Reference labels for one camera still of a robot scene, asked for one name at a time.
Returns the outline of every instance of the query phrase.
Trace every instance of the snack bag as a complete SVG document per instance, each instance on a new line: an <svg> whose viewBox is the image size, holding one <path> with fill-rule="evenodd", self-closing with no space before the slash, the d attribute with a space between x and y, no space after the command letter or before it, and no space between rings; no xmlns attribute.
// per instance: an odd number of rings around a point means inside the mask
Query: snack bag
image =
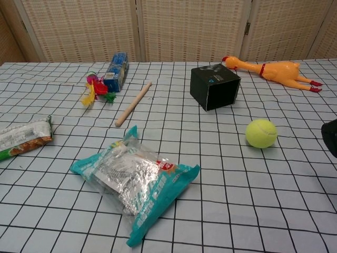
<svg viewBox="0 0 337 253"><path fill-rule="evenodd" d="M52 117L0 131L0 161L37 149L53 140Z"/></svg>
<svg viewBox="0 0 337 253"><path fill-rule="evenodd" d="M127 244L134 247L196 178L200 167L172 164L159 157L138 141L134 126L121 141L75 162L70 170L118 203L132 222Z"/></svg>

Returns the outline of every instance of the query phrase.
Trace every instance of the green feather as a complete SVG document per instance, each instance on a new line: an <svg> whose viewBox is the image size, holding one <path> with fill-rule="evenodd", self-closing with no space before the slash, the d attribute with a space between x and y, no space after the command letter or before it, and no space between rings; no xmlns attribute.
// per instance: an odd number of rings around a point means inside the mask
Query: green feather
<svg viewBox="0 0 337 253"><path fill-rule="evenodd" d="M116 98L116 93L111 92L111 93L106 93L103 97L107 100L108 103L114 103L114 100Z"/></svg>

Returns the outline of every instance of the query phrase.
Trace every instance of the yellow feather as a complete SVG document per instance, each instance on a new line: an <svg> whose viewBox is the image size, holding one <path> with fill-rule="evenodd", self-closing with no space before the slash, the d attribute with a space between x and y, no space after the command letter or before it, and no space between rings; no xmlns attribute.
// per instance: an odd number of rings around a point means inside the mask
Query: yellow feather
<svg viewBox="0 0 337 253"><path fill-rule="evenodd" d="M86 84L87 88L89 89L89 95L86 96L81 100L84 106L89 106L95 101L95 90L93 84Z"/></svg>

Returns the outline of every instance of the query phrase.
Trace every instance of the cat toy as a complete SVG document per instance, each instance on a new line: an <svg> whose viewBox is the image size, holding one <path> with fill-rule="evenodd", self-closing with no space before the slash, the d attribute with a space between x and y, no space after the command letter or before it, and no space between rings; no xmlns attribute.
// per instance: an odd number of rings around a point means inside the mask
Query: cat toy
<svg viewBox="0 0 337 253"><path fill-rule="evenodd" d="M251 64L247 62L240 61L234 56L226 56L222 58L225 62L226 67L229 69L246 69L259 74L266 80L281 83L284 86L290 88L296 88L300 90L307 90L312 92L320 92L322 89L314 88L308 85L299 83L305 82L310 83L314 86L321 86L322 83L309 80L303 76L300 76L300 64L295 62L273 62L273 63L263 63L263 64Z"/></svg>
<svg viewBox="0 0 337 253"><path fill-rule="evenodd" d="M81 99L84 106L90 106L97 99L97 95L103 96L108 103L114 102L116 93L108 92L108 87L103 83L102 79L98 79L95 72L88 72L86 81L89 95Z"/></svg>

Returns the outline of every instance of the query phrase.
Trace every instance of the wicker screen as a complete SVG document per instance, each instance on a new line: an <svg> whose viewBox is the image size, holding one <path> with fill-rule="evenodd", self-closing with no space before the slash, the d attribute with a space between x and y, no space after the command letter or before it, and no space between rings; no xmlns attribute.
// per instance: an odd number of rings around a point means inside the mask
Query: wicker screen
<svg viewBox="0 0 337 253"><path fill-rule="evenodd" d="M4 62L25 62L25 59L14 39L14 36L1 12L0 34L0 66Z"/></svg>
<svg viewBox="0 0 337 253"><path fill-rule="evenodd" d="M140 2L146 61L219 61L225 54L239 54L244 4L250 1Z"/></svg>
<svg viewBox="0 0 337 253"><path fill-rule="evenodd" d="M108 62L116 51L136 60L131 1L22 0L39 45L51 62Z"/></svg>
<svg viewBox="0 0 337 253"><path fill-rule="evenodd" d="M243 60L305 59L332 0L268 0L258 4Z"/></svg>
<svg viewBox="0 0 337 253"><path fill-rule="evenodd" d="M337 58L337 5L335 5L332 18L322 28L322 39L319 41L313 58L325 59L325 58Z"/></svg>

